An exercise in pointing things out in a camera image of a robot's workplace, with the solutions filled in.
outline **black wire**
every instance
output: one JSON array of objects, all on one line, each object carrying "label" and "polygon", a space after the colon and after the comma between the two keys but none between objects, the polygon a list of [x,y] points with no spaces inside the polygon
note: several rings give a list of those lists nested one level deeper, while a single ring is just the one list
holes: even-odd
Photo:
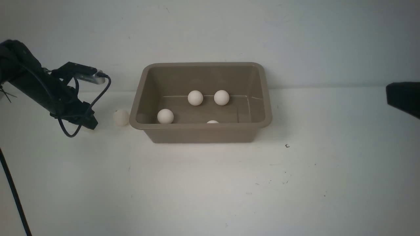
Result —
[{"label": "black wire", "polygon": [[37,80],[38,80],[38,82],[41,84],[41,86],[45,89],[45,91],[46,91],[46,93],[47,93],[47,95],[50,97],[50,99],[51,99],[51,102],[52,102],[52,106],[54,107],[54,111],[55,111],[55,113],[56,113],[56,115],[57,115],[57,120],[58,120],[58,123],[60,124],[60,127],[61,127],[61,130],[64,132],[64,134],[67,136],[67,137],[70,137],[70,138],[73,138],[74,136],[76,136],[77,135],[77,133],[80,131],[80,128],[81,128],[81,123],[82,123],[82,121],[83,121],[83,118],[88,118],[87,117],[87,114],[89,113],[89,111],[92,109],[92,106],[103,96],[103,94],[108,90],[108,88],[109,88],[109,86],[111,85],[111,78],[108,76],[108,75],[106,75],[106,74],[104,74],[104,73],[101,73],[101,72],[99,72],[99,73],[97,73],[97,76],[99,76],[99,77],[105,77],[105,78],[107,78],[108,79],[108,84],[106,85],[106,87],[104,88],[104,90],[93,100],[93,102],[90,104],[90,106],[86,109],[86,112],[84,113],[84,115],[83,115],[83,117],[79,120],[79,125],[77,126],[77,129],[76,129],[76,131],[73,133],[73,134],[69,134],[68,132],[67,132],[67,130],[66,130],[66,128],[64,127],[64,124],[63,124],[63,120],[61,119],[61,115],[58,113],[58,110],[57,110],[57,107],[55,106],[55,100],[54,100],[54,97],[53,97],[53,95],[51,94],[51,92],[50,92],[50,90],[48,89],[48,87],[45,85],[45,83],[31,70],[31,69],[29,69],[28,67],[26,67],[24,64],[22,64],[22,63],[20,63],[20,62],[18,62],[18,61],[15,61],[15,60],[12,60],[12,59],[10,59],[10,58],[7,58],[7,57],[0,57],[0,58],[4,58],[4,59],[7,59],[7,60],[9,60],[9,61],[12,61],[12,62],[14,62],[14,63],[17,63],[18,65],[20,65],[21,67],[23,67],[23,68],[25,68],[29,73],[31,73]]},{"label": "black wire", "polygon": [[31,230],[29,229],[28,221],[26,220],[24,210],[22,208],[21,201],[19,199],[18,191],[16,190],[15,183],[13,182],[12,175],[10,174],[9,167],[7,166],[6,159],[0,149],[0,161],[3,166],[4,174],[6,175],[7,182],[9,182],[10,190],[12,191],[13,199],[15,200],[16,207],[18,208],[19,216],[21,217],[22,225],[27,236],[32,236]]}]

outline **white table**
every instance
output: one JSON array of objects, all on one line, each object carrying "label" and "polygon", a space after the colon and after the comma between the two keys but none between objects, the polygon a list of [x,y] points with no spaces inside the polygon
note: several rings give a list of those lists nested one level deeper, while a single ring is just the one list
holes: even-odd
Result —
[{"label": "white table", "polygon": [[[270,97],[253,143],[154,144],[113,124],[134,92],[106,93],[72,139],[18,94],[0,101],[0,147],[35,236],[420,234],[420,120],[385,88]],[[0,189],[1,234],[24,235],[4,174]]]}]

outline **plastic tub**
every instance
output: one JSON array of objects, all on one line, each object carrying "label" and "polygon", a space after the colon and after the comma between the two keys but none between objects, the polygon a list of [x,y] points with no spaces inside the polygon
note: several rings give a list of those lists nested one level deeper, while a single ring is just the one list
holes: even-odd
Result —
[{"label": "plastic tub", "polygon": [[[201,105],[188,103],[189,92],[204,95]],[[213,95],[226,90],[229,103],[219,106]],[[159,124],[161,109],[174,114]],[[219,123],[207,123],[216,120]],[[257,63],[159,63],[143,70],[131,108],[130,124],[154,143],[252,142],[271,123],[264,68]]]}]

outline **white ball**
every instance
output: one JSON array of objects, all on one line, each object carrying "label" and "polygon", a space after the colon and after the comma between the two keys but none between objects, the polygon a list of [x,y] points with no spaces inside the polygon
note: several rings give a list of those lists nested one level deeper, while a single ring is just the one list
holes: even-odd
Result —
[{"label": "white ball", "polygon": [[224,106],[229,102],[229,93],[225,90],[219,90],[214,94],[214,101],[217,105]]},{"label": "white ball", "polygon": [[118,126],[124,126],[128,124],[130,115],[124,110],[116,110],[112,115],[115,124]]},{"label": "white ball", "polygon": [[170,124],[173,121],[173,113],[169,109],[162,109],[157,115],[157,120],[161,124]]},{"label": "white ball", "polygon": [[203,94],[200,91],[194,90],[188,94],[188,102],[193,106],[198,106],[203,102]]}]

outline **ball in bin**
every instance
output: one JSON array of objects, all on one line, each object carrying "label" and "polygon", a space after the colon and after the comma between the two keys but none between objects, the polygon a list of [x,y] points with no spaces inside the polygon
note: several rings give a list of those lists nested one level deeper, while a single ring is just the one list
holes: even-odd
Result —
[{"label": "ball in bin", "polygon": [[193,106],[198,106],[203,102],[203,94],[200,91],[194,90],[188,94],[188,102]]},{"label": "ball in bin", "polygon": [[173,113],[170,109],[162,109],[157,115],[157,120],[161,124],[170,124],[173,121]]},{"label": "ball in bin", "polygon": [[229,102],[229,93],[225,90],[219,90],[214,94],[214,101],[217,105],[224,106]]}]

